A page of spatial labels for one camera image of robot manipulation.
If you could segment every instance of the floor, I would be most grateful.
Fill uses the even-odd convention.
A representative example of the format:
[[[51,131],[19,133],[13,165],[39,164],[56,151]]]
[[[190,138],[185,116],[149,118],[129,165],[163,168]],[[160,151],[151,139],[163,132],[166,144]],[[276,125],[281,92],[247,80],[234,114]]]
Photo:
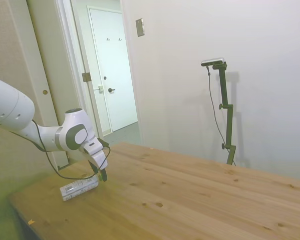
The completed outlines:
[[[108,142],[110,146],[120,142],[141,145],[139,125],[136,122],[122,129],[114,131],[113,133],[104,136],[104,140]]]

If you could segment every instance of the doorway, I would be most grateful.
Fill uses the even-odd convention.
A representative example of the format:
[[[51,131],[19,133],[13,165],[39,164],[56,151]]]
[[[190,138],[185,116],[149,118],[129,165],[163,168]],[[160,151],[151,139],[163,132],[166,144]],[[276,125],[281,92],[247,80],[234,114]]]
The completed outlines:
[[[137,122],[122,14],[88,7],[111,132]]]
[[[120,2],[57,0],[57,8],[75,81],[83,84],[98,136],[141,145]]]

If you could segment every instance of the white object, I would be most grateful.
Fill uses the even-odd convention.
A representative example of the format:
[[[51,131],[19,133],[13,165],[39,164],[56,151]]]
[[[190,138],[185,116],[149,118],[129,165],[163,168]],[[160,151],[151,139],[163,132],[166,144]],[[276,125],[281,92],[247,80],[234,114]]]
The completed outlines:
[[[98,169],[107,166],[102,144],[86,112],[80,108],[65,113],[62,126],[36,126],[33,102],[22,92],[0,81],[0,128],[30,140],[41,151],[80,150]]]
[[[60,188],[63,201],[72,199],[78,195],[81,195],[91,189],[96,188],[99,185],[97,176],[93,176],[86,180],[77,180],[73,183],[65,185]]]
[[[26,95],[0,81],[0,127],[17,131],[29,124],[34,116],[34,104]]]
[[[137,122],[122,14],[94,9],[90,14],[108,115],[115,131]]]
[[[99,93],[102,93],[104,91],[103,85],[99,85]]]

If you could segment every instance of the door hinge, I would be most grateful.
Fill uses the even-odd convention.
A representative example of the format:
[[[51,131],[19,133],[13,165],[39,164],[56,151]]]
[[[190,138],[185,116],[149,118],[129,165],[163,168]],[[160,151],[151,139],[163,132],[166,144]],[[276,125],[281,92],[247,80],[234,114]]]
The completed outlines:
[[[83,82],[85,83],[92,81],[91,74],[89,72],[82,73],[82,77],[83,77]]]

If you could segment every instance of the white wall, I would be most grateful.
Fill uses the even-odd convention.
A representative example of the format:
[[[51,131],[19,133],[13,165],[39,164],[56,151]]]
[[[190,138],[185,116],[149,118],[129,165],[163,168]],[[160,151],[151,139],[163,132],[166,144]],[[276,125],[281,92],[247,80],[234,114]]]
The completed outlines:
[[[300,0],[124,0],[143,142],[226,162],[204,59],[228,63],[238,165],[300,178]],[[145,36],[135,20],[143,18]],[[218,74],[212,71],[216,107]],[[226,111],[216,110],[225,134]]]
[[[101,77],[98,67],[98,61],[95,53],[93,35],[87,6],[120,11],[120,2],[117,0],[76,0],[76,11],[78,12],[82,35],[84,39],[85,50],[90,67],[90,73],[94,89],[101,85]],[[105,105],[104,94],[94,91],[98,107],[102,132],[109,133],[110,123]]]

